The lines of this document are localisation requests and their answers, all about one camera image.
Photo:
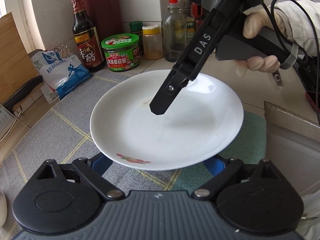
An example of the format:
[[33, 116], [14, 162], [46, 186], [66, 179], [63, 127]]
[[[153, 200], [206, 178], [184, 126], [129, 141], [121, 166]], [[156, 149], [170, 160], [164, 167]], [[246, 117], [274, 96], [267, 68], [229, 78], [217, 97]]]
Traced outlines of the white sleeved right forearm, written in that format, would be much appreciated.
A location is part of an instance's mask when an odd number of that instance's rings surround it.
[[[312, 20], [319, 40], [319, 2], [301, 0], [298, 3], [304, 8]], [[284, 22], [287, 39], [301, 46], [308, 55], [316, 56], [316, 39], [311, 23], [304, 12], [293, 2], [279, 2], [274, 6]]]

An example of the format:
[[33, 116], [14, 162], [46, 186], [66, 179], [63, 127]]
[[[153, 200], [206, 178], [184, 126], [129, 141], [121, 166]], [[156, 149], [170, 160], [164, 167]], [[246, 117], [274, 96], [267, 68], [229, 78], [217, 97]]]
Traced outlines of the gloved right hand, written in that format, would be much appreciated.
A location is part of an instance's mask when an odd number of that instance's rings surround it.
[[[243, 35], [245, 38], [254, 38], [261, 31], [262, 27], [274, 29], [271, 20], [264, 9], [249, 14], [245, 20]], [[234, 61], [236, 74], [244, 77], [248, 70], [259, 71], [262, 73], [273, 73], [280, 67], [280, 62], [276, 56], [271, 55], [265, 58], [254, 56], [247, 61]]]

